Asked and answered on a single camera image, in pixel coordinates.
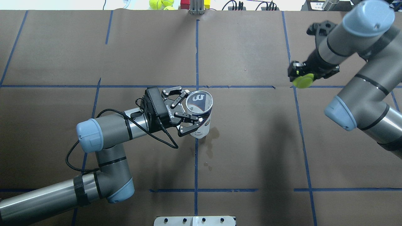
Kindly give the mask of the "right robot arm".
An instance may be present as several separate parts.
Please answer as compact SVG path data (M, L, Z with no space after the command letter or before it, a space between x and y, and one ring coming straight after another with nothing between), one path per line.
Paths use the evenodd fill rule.
M395 12L384 0L364 0L339 24L311 24L306 33L316 48L306 61L292 61L287 73L297 88L340 71L340 64L357 53L366 64L324 110L325 115L351 131L358 128L385 150L401 158L401 113L384 98L401 83L401 30L393 25Z

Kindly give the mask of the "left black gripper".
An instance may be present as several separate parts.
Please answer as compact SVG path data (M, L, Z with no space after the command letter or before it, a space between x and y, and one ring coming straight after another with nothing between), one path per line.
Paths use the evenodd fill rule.
M174 86L163 89L162 96L166 99L170 96L176 96L176 99L170 104L170 108L174 109L189 96L189 90L184 89L182 86ZM194 116L176 111L173 115L175 119L179 120L178 124L177 121L172 121L172 114L168 111L161 96L149 96L145 94L143 96L143 111L143 115L147 120L146 126L150 133L161 131L162 127L160 124L162 124L164 128L177 126L179 137L189 134L193 137L204 137L207 134L205 127L207 115Z

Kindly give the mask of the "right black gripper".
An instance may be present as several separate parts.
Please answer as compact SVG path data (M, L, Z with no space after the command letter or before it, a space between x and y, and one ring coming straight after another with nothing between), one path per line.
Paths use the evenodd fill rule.
M307 60L302 62L292 61L288 67L288 77L293 82L297 77L304 76L308 73L313 74L314 80L327 79L340 72L339 65L327 63L319 54L318 50L314 50L308 56Z

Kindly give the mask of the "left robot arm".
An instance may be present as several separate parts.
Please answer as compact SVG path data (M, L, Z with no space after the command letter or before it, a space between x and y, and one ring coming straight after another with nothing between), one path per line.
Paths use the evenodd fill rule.
M172 127L172 118L181 119L185 111L180 101L187 96L185 86L148 87L144 97L149 104L161 103L166 119L155 116L156 125L149 125L149 117L140 109L113 112L95 116L102 86L95 85L6 85L1 88L1 192L21 192L18 196L1 199L1 225L28 225L88 206L107 198L120 202L133 192L133 180L127 165L122 143L152 132ZM169 95L177 94L174 102ZM72 179L43 188L23 189L23 179L35 180L40 169L46 170L40 180L52 180L56 169L49 167L50 152L61 153L61 144L68 135L77 132L74 139L84 150L79 166L69 168L79 174Z

